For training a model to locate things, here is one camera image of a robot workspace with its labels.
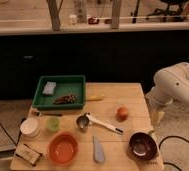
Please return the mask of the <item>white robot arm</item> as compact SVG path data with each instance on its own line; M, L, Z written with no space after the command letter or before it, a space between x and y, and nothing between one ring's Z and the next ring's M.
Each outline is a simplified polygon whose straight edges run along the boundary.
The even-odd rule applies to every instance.
M158 70L154 86L145 95L151 124L156 127L164 116L163 108L174 99L189 107L189 63L181 62Z

